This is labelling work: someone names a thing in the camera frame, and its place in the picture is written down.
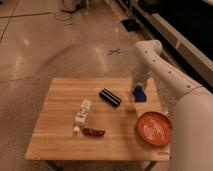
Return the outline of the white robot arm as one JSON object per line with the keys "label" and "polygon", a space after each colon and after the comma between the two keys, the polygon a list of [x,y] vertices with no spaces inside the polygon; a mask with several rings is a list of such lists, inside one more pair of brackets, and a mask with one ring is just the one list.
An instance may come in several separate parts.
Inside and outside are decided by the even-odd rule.
{"label": "white robot arm", "polygon": [[213,93],[162,59],[159,40],[138,41],[134,52],[177,98],[169,171],[213,171]]}

